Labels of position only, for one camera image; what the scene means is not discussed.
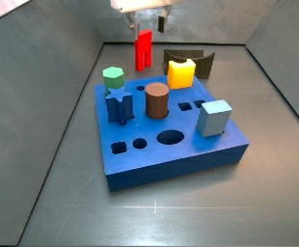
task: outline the blue star block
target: blue star block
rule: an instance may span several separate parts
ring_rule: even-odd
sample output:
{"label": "blue star block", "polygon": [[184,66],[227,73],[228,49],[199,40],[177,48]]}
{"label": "blue star block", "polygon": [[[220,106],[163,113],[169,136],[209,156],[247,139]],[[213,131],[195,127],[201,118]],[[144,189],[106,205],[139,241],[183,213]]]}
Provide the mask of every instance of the blue star block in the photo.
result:
{"label": "blue star block", "polygon": [[120,125],[125,125],[127,120],[133,118],[132,93],[125,91],[125,87],[108,89],[108,91],[111,93],[105,97],[108,121],[119,122]]}

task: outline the blue foam block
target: blue foam block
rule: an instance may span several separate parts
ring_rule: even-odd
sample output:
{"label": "blue foam block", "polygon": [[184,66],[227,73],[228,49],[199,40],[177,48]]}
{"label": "blue foam block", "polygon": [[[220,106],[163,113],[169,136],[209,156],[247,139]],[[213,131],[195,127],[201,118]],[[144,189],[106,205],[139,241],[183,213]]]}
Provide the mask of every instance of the blue foam block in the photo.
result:
{"label": "blue foam block", "polygon": [[237,163],[248,146],[232,120],[221,135],[203,137],[196,130],[199,107],[203,102],[215,100],[196,78],[192,88],[169,91],[168,116],[161,120],[151,119],[145,115],[143,89],[152,82],[167,84],[167,77],[125,82],[133,99],[133,119],[127,125],[108,122],[104,85],[93,87],[104,173],[111,191]]}

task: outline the gray table surface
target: gray table surface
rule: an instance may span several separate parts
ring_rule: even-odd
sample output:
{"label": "gray table surface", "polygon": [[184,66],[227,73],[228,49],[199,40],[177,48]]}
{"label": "gray table surface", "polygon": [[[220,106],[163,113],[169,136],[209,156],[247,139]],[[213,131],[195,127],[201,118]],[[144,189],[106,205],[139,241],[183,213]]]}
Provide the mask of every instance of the gray table surface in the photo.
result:
{"label": "gray table surface", "polygon": [[[249,147],[237,165],[109,193],[93,85],[112,66],[127,79],[163,74],[175,48],[216,52],[204,85]],[[299,245],[299,119],[245,48],[156,44],[152,68],[132,63],[131,44],[104,45],[20,245]]]}

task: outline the circular hole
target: circular hole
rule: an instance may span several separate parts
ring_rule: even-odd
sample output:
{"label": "circular hole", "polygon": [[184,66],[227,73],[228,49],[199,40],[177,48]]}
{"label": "circular hole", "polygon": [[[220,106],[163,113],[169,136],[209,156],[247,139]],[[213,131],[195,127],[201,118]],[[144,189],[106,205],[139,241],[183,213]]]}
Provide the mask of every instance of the circular hole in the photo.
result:
{"label": "circular hole", "polygon": [[132,144],[136,149],[141,150],[147,146],[147,141],[143,138],[137,138],[133,140]]}
{"label": "circular hole", "polygon": [[157,135],[157,141],[165,145],[173,145],[183,141],[184,134],[179,130],[165,130]]}
{"label": "circular hole", "polygon": [[139,91],[143,91],[143,90],[144,90],[144,86],[137,86],[136,89],[137,89]]}

